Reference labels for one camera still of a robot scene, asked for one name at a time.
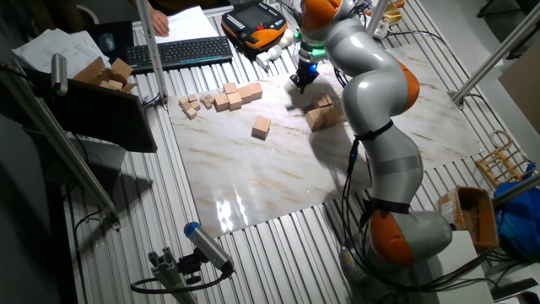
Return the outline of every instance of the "orange and black controller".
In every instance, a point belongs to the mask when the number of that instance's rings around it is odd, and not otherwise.
[[[224,14],[221,26],[235,45],[257,54],[279,42],[287,29],[287,20],[276,9],[257,3]]]

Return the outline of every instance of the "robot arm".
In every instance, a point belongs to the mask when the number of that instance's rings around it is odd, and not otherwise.
[[[313,82],[318,73],[310,67],[317,58],[309,50],[321,45],[323,57],[353,77],[343,90],[343,110],[370,158],[371,203],[383,206],[370,217],[368,256],[381,268],[405,267],[442,251],[451,242],[451,229],[436,212],[408,212],[424,169],[418,147],[391,117],[413,105],[419,82],[359,22],[348,19],[353,5],[351,0],[304,0],[299,70],[291,79],[302,90]]]

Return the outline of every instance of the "metal pole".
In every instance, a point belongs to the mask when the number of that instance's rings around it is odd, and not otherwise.
[[[529,178],[527,178],[525,181],[518,183],[514,187],[504,191],[503,193],[497,195],[493,199],[493,206],[494,208],[499,207],[501,204],[504,204],[511,199],[515,198],[516,196],[523,194],[534,187],[540,185],[540,173],[535,174]]]
[[[381,22],[382,14],[385,13],[386,7],[388,6],[389,0],[380,0],[377,3],[377,6],[375,7],[375,10],[371,14],[370,18],[370,24],[368,24],[368,34],[370,36],[373,36],[373,33],[375,33],[375,30],[377,29],[377,26],[379,26],[379,22]]]
[[[152,67],[154,68],[155,81],[158,83],[158,92],[161,100],[166,100],[167,87],[165,86],[165,78],[163,76],[163,67],[161,66],[161,59],[159,58],[158,44],[155,42],[154,27],[152,26],[152,18],[150,18],[150,12],[147,0],[136,0],[138,15],[141,18],[141,24],[143,25],[144,37],[146,38],[146,45],[150,53],[152,60]]]
[[[9,67],[15,72],[24,74],[24,70],[14,60],[9,63]],[[8,72],[1,72],[0,79],[4,82],[11,94],[13,94],[17,102],[23,107],[24,111],[28,113],[32,122],[43,132],[43,135],[45,135],[54,150],[66,162],[66,165],[78,178],[78,181],[85,189],[97,197],[100,207],[107,214],[117,216],[115,205],[92,171],[88,168],[83,157],[73,147],[47,104],[41,98],[34,95],[28,81]]]
[[[452,96],[455,103],[458,103],[467,95],[482,78],[489,73],[491,68],[499,62],[502,57],[533,27],[540,19],[540,3],[521,21],[508,37],[500,45],[499,50],[491,54],[480,68],[467,80],[467,82]]]

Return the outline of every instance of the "computer monitor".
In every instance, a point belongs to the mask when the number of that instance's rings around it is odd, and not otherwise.
[[[51,75],[26,68],[36,83],[51,86]],[[132,152],[153,153],[158,147],[138,96],[67,81],[65,96],[44,96],[66,131],[99,138]]]

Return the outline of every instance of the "blue bag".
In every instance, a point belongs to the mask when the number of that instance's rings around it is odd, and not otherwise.
[[[495,196],[520,182],[502,182]],[[495,210],[497,232],[503,243],[522,257],[540,262],[540,190],[533,188]]]

